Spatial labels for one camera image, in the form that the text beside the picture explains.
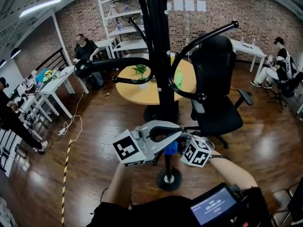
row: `brick wall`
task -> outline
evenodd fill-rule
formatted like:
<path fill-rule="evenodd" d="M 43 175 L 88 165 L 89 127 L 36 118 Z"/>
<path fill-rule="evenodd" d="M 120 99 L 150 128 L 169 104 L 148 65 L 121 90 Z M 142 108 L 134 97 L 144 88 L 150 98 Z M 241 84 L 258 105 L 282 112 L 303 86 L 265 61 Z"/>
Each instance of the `brick wall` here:
<path fill-rule="evenodd" d="M 205 0 L 206 13 L 203 12 L 181 12 L 170 11 L 169 30 L 170 38 L 177 44 L 184 46 L 197 37 L 199 33 L 212 31 L 220 26 L 230 23 L 233 19 L 239 21 L 240 28 L 226 32 L 230 38 L 240 40 L 244 37 L 245 42 L 251 43 L 253 37 L 265 54 L 276 54 L 277 49 L 273 40 L 277 36 L 284 38 L 286 48 L 295 59 L 299 58 L 303 48 L 303 22 L 291 11 L 278 4 L 274 0 Z M 129 9 L 138 8 L 137 0 L 127 1 Z M 124 2 L 117 5 L 117 10 L 123 9 Z M 97 0 L 76 0 L 56 13 L 59 28 L 67 47 L 68 53 L 73 58 L 75 47 L 75 36 L 83 33 L 87 38 L 94 41 L 106 39 L 105 31 L 101 21 Z M 128 26 L 125 18 L 122 18 L 124 26 Z M 56 50 L 56 36 L 45 39 L 45 34 L 53 34 L 52 21 L 46 21 L 29 36 L 22 48 L 34 46 L 36 40 L 40 43 L 38 50 L 32 58 L 24 62 L 38 62 L 47 58 L 47 52 Z M 131 38 L 138 39 L 137 33 L 123 35 L 122 40 Z M 182 49 L 171 42 L 171 50 L 178 52 Z M 237 59 L 251 61 L 252 56 L 244 53 L 238 54 Z"/>
<path fill-rule="evenodd" d="M 21 75 L 25 78 L 61 48 L 53 18 L 49 17 L 38 26 L 19 48 L 21 52 L 15 57 L 15 61 Z"/>

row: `round wooden table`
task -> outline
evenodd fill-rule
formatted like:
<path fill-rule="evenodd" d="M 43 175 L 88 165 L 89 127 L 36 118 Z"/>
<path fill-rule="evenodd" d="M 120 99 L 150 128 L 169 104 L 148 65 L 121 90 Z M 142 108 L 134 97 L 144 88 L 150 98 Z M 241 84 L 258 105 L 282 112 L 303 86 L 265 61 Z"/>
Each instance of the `round wooden table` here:
<path fill-rule="evenodd" d="M 181 60 L 174 77 L 176 82 L 178 69 L 181 68 L 182 72 L 182 91 L 193 92 L 196 88 L 196 76 L 193 65 L 185 60 Z M 147 68 L 145 76 L 147 77 L 150 73 L 150 69 Z M 132 66 L 126 67 L 119 74 L 121 78 L 130 78 L 138 79 L 138 75 L 134 75 L 135 71 Z M 149 81 L 145 89 L 141 89 L 139 85 L 126 84 L 126 83 L 117 83 L 117 90 L 119 94 L 124 97 L 126 100 L 131 101 L 135 104 L 143 105 L 159 105 L 159 94 L 156 81 Z M 178 101 L 182 98 L 179 94 L 175 93 L 175 101 Z"/>

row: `camera screen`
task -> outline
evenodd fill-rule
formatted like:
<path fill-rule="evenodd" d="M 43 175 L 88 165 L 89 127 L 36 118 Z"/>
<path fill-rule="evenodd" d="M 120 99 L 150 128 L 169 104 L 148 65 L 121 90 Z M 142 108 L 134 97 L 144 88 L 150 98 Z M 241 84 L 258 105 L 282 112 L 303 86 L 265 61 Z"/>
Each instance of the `camera screen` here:
<path fill-rule="evenodd" d="M 226 188 L 222 188 L 216 194 L 196 204 L 190 209 L 194 213 L 199 224 L 203 225 L 228 210 L 235 203 L 236 200 Z"/>

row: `ceiling light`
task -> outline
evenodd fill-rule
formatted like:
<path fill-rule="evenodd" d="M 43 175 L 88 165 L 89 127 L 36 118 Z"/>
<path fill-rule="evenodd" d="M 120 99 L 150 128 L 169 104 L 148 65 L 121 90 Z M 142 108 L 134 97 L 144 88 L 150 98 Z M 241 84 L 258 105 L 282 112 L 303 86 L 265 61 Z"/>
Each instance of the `ceiling light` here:
<path fill-rule="evenodd" d="M 60 1 L 62 1 L 62 0 L 52 0 L 52 1 L 49 1 L 49 2 L 45 2 L 45 3 L 42 3 L 42 4 L 36 5 L 36 6 L 32 7 L 32 8 L 29 8 L 29 9 L 24 10 L 24 11 L 21 13 L 20 17 L 22 17 L 22 16 L 24 16 L 24 15 L 26 15 L 26 14 L 28 14 L 28 13 L 31 13 L 31 12 L 33 12 L 33 11 L 36 11 L 36 10 L 38 10 L 38 9 L 44 8 L 44 7 L 46 7 L 46 6 L 53 5 L 53 4 L 58 3 L 58 2 L 60 2 Z"/>
<path fill-rule="evenodd" d="M 1 68 L 5 63 L 6 63 L 6 60 L 2 60 L 2 61 L 0 62 L 0 68 Z"/>
<path fill-rule="evenodd" d="M 13 49 L 13 51 L 12 51 L 11 54 L 10 54 L 10 58 L 13 59 L 16 55 L 19 54 L 20 51 L 21 51 L 21 50 L 20 50 L 19 48 Z"/>

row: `person in black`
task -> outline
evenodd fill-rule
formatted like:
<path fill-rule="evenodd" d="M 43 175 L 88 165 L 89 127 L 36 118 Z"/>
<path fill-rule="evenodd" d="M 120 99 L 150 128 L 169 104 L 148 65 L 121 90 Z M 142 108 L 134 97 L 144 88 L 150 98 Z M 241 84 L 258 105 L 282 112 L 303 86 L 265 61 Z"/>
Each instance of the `person in black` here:
<path fill-rule="evenodd" d="M 81 59 L 86 59 L 90 61 L 98 59 L 96 57 L 96 54 L 99 53 L 100 49 L 92 40 L 89 40 L 88 38 L 84 37 L 83 34 L 79 34 L 76 37 L 76 43 L 77 46 L 75 48 L 75 58 L 73 59 L 75 63 L 77 63 Z M 98 85 L 102 89 L 105 89 L 105 84 L 100 72 L 93 72 L 92 75 L 96 79 Z"/>
<path fill-rule="evenodd" d="M 250 82 L 256 87 L 261 87 L 265 79 L 267 79 L 267 84 L 263 85 L 265 89 L 272 88 L 273 79 L 279 81 L 288 80 L 286 58 L 288 57 L 289 53 L 285 49 L 284 40 L 281 37 L 277 37 L 274 41 L 274 44 L 276 44 L 279 48 L 279 52 L 276 57 L 276 64 L 274 66 L 262 68 L 257 78 L 254 81 Z"/>
<path fill-rule="evenodd" d="M 23 123 L 20 121 L 16 113 L 14 113 L 14 111 L 18 110 L 18 104 L 10 101 L 10 99 L 3 92 L 5 85 L 6 80 L 4 78 L 0 78 L 1 125 L 3 125 L 5 129 L 10 129 L 11 131 L 15 132 L 15 134 L 22 138 L 31 148 L 33 148 L 34 151 L 43 152 L 47 147 L 48 142 L 38 142 L 24 127 Z"/>
<path fill-rule="evenodd" d="M 212 154 L 220 155 L 214 150 Z M 251 174 L 225 158 L 212 158 L 209 159 L 209 162 L 223 176 L 227 184 L 238 185 L 242 194 L 248 197 L 249 227 L 272 227 L 267 204 L 261 189 Z M 129 210 L 135 167 L 118 165 L 114 178 L 87 227 L 195 226 L 191 222 L 194 220 L 188 212 L 191 200 L 182 196 L 169 196 L 145 204 L 134 205 Z"/>

